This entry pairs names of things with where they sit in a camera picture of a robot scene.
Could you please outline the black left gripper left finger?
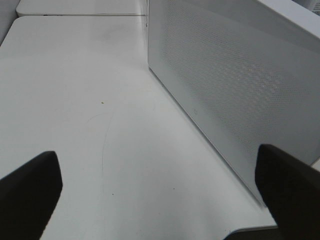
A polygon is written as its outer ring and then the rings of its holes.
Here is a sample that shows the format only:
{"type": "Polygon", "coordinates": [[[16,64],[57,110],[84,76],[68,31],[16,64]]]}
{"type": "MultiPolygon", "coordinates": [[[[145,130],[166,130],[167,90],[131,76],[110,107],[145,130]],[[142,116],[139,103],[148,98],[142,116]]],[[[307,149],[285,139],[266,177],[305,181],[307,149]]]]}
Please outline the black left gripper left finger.
{"type": "Polygon", "coordinates": [[[45,151],[0,180],[0,238],[39,240],[63,189],[57,154],[45,151]]]}

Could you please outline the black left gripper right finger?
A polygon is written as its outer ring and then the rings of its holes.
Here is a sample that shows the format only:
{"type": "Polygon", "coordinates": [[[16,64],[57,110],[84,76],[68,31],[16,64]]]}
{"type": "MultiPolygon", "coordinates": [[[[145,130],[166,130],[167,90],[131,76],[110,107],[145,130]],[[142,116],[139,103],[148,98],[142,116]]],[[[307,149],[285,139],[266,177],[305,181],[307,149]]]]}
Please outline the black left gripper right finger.
{"type": "Polygon", "coordinates": [[[320,238],[320,173],[285,151],[258,148],[255,184],[285,240],[320,238]]]}

